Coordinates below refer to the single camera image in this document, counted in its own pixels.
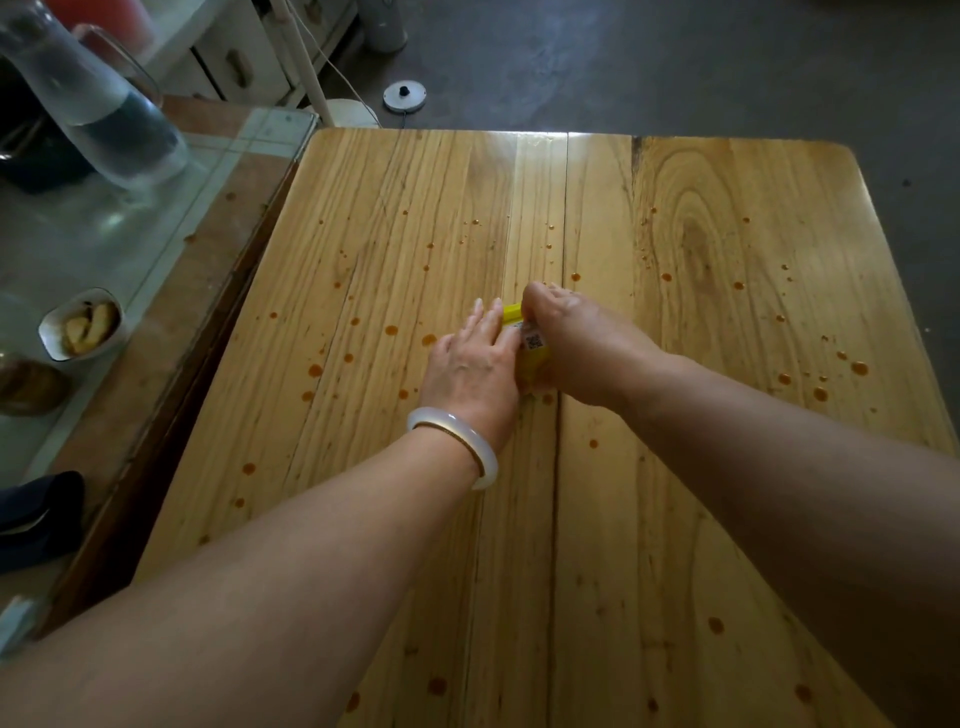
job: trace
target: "white pole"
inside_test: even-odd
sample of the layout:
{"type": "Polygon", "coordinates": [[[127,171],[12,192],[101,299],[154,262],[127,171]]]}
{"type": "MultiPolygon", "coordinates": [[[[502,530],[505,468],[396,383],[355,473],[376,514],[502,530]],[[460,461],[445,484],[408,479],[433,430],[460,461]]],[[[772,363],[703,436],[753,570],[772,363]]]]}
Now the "white pole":
{"type": "Polygon", "coordinates": [[[290,51],[294,65],[297,67],[300,82],[303,84],[303,90],[306,91],[306,97],[310,100],[310,105],[320,115],[320,120],[325,127],[335,127],[333,114],[330,113],[330,107],[326,104],[324,90],[320,88],[317,72],[313,70],[313,61],[310,60],[310,54],[307,53],[303,38],[300,37],[297,20],[290,14],[287,0],[270,0],[270,4],[274,6],[276,22],[279,23],[280,31],[283,33],[283,42],[286,43],[287,50],[290,51]]]}

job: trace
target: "gray floor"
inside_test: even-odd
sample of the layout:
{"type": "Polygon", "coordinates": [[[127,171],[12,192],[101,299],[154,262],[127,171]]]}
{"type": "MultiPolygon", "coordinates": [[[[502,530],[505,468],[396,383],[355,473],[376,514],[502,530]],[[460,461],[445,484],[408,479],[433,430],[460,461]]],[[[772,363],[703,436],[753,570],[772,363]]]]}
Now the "gray floor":
{"type": "MultiPolygon", "coordinates": [[[[960,2],[406,0],[385,58],[340,68],[381,108],[413,78],[423,129],[829,139],[850,145],[960,422],[960,2]]],[[[331,97],[346,97],[324,72],[331,97]]],[[[398,126],[383,110],[384,125],[398,126]]]]}

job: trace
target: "bangle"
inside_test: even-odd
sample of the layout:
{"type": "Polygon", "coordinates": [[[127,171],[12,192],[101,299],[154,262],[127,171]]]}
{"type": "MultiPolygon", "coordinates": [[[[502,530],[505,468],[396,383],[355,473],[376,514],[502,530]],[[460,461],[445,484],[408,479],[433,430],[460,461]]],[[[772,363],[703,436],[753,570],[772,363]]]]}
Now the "bangle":
{"type": "Polygon", "coordinates": [[[420,425],[436,427],[453,435],[473,453],[473,457],[480,463],[480,479],[473,484],[473,490],[482,491],[496,480],[499,470],[496,453],[483,436],[470,425],[442,409],[418,407],[407,416],[407,431],[420,425]]]}

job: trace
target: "brown wooden edge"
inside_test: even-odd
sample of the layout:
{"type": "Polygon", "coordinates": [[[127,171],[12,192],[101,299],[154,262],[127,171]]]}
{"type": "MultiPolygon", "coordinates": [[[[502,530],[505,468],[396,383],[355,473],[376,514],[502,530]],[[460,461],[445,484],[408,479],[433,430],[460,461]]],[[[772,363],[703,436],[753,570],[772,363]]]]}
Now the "brown wooden edge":
{"type": "Polygon", "coordinates": [[[118,475],[80,551],[54,587],[36,630],[38,638],[131,583],[299,167],[294,161],[287,170],[201,326],[192,353],[170,382],[164,404],[141,434],[133,459],[118,475]]]}

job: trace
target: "drawer handle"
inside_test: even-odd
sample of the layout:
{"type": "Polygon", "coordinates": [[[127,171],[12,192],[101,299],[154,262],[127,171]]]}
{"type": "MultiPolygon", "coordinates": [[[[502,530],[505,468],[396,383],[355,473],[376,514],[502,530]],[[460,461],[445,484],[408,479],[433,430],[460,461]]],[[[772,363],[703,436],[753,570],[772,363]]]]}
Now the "drawer handle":
{"type": "Polygon", "coordinates": [[[232,69],[237,85],[241,88],[250,88],[253,83],[253,66],[247,56],[236,48],[227,51],[227,65],[232,69]]]}

